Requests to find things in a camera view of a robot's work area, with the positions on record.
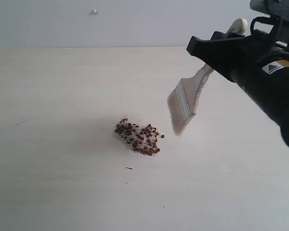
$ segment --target pile of seeds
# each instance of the pile of seeds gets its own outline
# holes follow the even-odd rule
[[[128,122],[128,118],[118,122],[115,133],[129,148],[145,155],[159,153],[158,139],[165,137],[151,124],[147,126],[132,124]]]

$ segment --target brush bristles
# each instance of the brush bristles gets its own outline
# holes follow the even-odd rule
[[[171,115],[173,131],[177,136],[180,136],[187,124],[185,124],[176,89],[174,89],[173,92],[168,96],[167,102]]]

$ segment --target sticker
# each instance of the sticker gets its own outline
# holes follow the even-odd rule
[[[271,63],[265,65],[262,68],[262,70],[270,75],[270,74],[273,74],[275,71],[278,71],[278,70],[283,69],[285,67],[289,67],[289,61],[278,60],[278,61],[274,61],[274,62],[271,62]]]

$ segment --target table surface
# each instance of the table surface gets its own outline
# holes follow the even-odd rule
[[[289,231],[289,148],[236,84],[212,74],[173,134],[167,96],[202,65],[183,47],[0,49],[0,231]],[[160,154],[113,137],[123,116],[165,134]]]

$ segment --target paintbrush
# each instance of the paintbrush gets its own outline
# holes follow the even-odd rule
[[[235,32],[244,35],[247,30],[245,19],[236,19],[227,33]],[[205,64],[192,78],[182,78],[176,88],[168,97],[168,107],[171,114],[171,123],[176,135],[181,135],[183,130],[196,115],[200,94],[214,71]]]

